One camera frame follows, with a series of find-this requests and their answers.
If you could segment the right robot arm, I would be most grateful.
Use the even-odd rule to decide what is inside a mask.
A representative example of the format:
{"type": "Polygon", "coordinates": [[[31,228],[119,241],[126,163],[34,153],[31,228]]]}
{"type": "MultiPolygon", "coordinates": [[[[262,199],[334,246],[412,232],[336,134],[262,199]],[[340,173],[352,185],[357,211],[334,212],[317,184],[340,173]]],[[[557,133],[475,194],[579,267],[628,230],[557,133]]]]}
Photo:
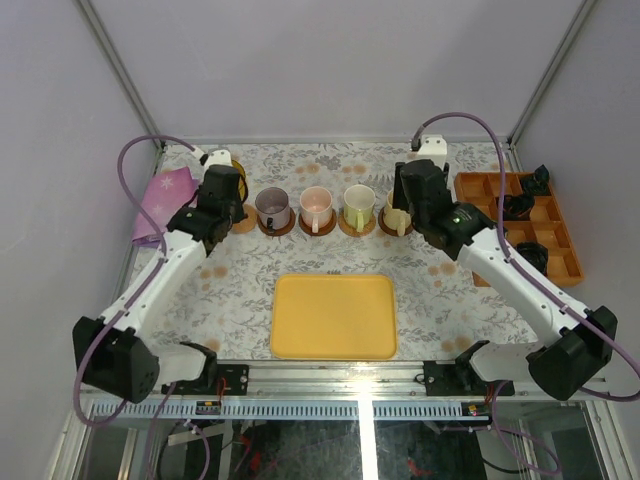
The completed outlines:
{"type": "Polygon", "coordinates": [[[532,380],[556,400],[568,400],[612,356],[617,319],[562,292],[505,239],[503,227],[447,187],[448,165],[416,158],[395,165],[393,205],[432,247],[489,283],[535,332],[534,343],[479,342],[456,369],[458,387],[478,394],[491,381],[532,380]]]}

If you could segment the white mug green handle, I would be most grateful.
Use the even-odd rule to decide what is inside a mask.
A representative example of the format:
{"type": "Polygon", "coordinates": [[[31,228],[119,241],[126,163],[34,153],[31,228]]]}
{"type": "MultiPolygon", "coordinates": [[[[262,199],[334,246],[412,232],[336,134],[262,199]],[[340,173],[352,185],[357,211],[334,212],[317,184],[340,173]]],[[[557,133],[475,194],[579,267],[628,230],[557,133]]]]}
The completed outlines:
{"type": "Polygon", "coordinates": [[[353,185],[343,195],[343,216],[357,233],[362,233],[369,223],[376,201],[375,192],[365,185],[353,185]]]}

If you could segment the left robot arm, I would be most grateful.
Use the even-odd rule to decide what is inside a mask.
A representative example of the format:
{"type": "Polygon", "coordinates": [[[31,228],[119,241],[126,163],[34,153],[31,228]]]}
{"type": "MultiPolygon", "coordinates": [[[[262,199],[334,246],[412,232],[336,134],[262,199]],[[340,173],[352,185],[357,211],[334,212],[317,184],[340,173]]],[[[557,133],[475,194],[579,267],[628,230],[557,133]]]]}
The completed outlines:
{"type": "Polygon", "coordinates": [[[244,217],[248,188],[227,150],[202,154],[196,203],[170,219],[152,260],[97,319],[80,318],[72,332],[79,382],[137,404],[157,387],[175,384],[197,394],[219,381],[216,353],[185,341],[165,347],[149,339],[181,285],[244,217]]]}

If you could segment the reddish brown wooden coaster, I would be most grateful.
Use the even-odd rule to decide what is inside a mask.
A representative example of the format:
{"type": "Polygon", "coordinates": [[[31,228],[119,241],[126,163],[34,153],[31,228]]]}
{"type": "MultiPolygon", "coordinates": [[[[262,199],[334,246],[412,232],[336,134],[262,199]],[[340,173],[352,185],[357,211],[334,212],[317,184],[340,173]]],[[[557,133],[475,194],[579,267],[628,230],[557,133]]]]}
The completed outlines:
{"type": "Polygon", "coordinates": [[[380,228],[388,235],[404,237],[413,231],[410,215],[400,209],[383,208],[378,215],[380,228]]]}

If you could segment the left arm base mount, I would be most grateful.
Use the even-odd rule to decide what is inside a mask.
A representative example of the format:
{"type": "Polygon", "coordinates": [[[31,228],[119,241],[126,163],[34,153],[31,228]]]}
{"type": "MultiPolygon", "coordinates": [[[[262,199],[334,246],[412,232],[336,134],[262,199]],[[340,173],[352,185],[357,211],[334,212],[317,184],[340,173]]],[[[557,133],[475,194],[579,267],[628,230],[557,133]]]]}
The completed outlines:
{"type": "Polygon", "coordinates": [[[212,380],[179,381],[174,395],[246,396],[249,386],[248,364],[219,364],[212,380]]]}

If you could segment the purple mug black handle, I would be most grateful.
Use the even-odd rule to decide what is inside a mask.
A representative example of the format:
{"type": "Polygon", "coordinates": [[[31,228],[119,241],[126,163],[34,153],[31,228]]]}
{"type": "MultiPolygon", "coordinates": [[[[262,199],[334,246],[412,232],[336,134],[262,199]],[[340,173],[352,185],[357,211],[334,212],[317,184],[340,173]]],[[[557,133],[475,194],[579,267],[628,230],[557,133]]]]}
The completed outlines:
{"type": "Polygon", "coordinates": [[[255,199],[255,208],[258,211],[265,212],[267,214],[275,214],[280,212],[289,205],[288,194],[278,187],[269,187],[260,191],[255,199]]]}

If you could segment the pink cup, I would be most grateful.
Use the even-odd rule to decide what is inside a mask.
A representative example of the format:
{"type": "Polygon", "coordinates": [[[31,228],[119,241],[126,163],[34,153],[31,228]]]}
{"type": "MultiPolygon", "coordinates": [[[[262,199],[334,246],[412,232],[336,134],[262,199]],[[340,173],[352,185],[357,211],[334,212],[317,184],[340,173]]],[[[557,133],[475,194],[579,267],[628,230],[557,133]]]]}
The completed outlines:
{"type": "Polygon", "coordinates": [[[332,204],[332,195],[324,187],[312,186],[300,195],[301,219],[313,234],[318,234],[330,223],[333,216],[332,204]]]}

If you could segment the pale green mug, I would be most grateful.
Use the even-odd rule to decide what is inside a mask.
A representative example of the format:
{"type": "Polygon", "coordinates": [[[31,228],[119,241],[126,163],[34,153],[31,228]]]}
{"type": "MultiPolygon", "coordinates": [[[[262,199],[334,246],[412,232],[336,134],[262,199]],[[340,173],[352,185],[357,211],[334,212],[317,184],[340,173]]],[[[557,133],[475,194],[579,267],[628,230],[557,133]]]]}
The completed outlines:
{"type": "Polygon", "coordinates": [[[411,227],[411,217],[408,212],[393,207],[394,190],[390,190],[387,195],[384,207],[384,225],[398,237],[405,236],[411,227]]]}

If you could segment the woven rattan coaster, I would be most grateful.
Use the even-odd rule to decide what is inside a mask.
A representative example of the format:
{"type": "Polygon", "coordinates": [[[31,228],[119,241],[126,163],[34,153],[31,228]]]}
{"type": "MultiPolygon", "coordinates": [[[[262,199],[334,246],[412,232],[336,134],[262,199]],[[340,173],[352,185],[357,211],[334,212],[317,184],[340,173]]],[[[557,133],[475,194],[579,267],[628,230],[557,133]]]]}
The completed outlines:
{"type": "Polygon", "coordinates": [[[340,230],[346,234],[347,236],[353,238],[362,238],[371,234],[376,228],[376,219],[371,217],[369,221],[365,224],[362,231],[358,231],[355,227],[350,226],[345,219],[344,210],[341,209],[338,214],[338,226],[340,230]]]}

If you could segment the yellow mug black handle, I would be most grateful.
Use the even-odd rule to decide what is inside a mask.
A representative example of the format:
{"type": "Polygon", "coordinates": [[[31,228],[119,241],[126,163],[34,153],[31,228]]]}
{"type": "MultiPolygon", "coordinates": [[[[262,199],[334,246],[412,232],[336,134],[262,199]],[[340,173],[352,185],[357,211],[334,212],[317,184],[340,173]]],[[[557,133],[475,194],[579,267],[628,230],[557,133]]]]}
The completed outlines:
{"type": "Polygon", "coordinates": [[[232,158],[231,159],[232,166],[240,173],[240,181],[238,185],[239,195],[241,197],[241,201],[245,202],[249,195],[249,190],[246,181],[246,172],[244,167],[240,164],[239,161],[232,158]]]}

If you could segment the dark brown wooden coaster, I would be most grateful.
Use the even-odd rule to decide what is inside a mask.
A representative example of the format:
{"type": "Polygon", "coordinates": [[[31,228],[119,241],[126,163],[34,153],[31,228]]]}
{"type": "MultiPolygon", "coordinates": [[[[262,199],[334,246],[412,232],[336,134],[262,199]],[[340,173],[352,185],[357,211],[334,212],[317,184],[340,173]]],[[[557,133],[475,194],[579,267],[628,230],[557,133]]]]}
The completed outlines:
{"type": "Polygon", "coordinates": [[[258,211],[257,225],[265,235],[270,237],[279,237],[289,233],[293,229],[295,221],[296,215],[291,207],[275,214],[258,211]]]}

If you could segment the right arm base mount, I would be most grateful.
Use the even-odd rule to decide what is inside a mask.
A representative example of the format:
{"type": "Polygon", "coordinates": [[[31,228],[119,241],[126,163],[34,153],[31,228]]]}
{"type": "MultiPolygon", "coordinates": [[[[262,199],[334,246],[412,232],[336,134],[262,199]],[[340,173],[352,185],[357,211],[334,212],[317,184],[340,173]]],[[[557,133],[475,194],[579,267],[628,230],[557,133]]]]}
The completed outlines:
{"type": "Polygon", "coordinates": [[[501,380],[482,380],[465,363],[423,362],[426,395],[431,397],[470,397],[495,393],[501,380]]]}

